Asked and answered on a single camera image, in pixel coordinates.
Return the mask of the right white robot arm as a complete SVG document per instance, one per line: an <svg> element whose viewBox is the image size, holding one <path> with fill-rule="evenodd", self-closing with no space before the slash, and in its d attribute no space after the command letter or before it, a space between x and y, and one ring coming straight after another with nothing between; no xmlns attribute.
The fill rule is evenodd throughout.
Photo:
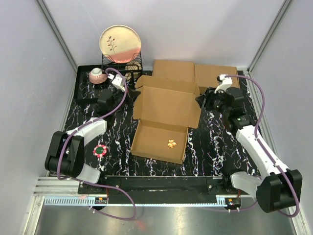
<svg viewBox="0 0 313 235"><path fill-rule="evenodd" d="M197 102L201 108L222 115L225 128L248 152L261 175L256 178L239 170L230 170L222 181L224 192L244 191L253 196L266 213L295 207L294 214L298 214L303 177L298 170L290 170L259 134L245 112L242 90L231 87L222 91L209 87Z"/></svg>

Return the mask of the red maple leaf ornament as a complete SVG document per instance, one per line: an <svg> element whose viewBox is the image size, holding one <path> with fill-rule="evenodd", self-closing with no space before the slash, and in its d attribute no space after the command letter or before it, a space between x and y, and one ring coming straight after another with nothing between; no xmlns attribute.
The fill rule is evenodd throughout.
<svg viewBox="0 0 313 235"><path fill-rule="evenodd" d="M175 142L175 140L168 140L168 147L173 148L174 146L177 145L177 143Z"/></svg>

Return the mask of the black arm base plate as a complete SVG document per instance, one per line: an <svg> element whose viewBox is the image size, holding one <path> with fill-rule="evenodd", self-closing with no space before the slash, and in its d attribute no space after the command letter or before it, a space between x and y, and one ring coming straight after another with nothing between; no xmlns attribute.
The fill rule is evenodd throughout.
<svg viewBox="0 0 313 235"><path fill-rule="evenodd" d="M246 195L245 192L232 188L223 177L105 176L98 183L121 188L126 192L193 191L209 195Z"/></svg>

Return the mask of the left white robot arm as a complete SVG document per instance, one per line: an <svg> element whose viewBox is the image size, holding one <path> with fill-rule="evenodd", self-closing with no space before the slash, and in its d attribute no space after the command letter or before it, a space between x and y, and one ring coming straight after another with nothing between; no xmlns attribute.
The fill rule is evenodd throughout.
<svg viewBox="0 0 313 235"><path fill-rule="evenodd" d="M75 129L55 132L45 159L45 169L58 176L89 182L92 192L102 193L106 182L100 179L98 169L85 163L85 146L107 131L109 121L125 101L126 95L123 91L113 93L104 89L97 99L97 117L90 118Z"/></svg>

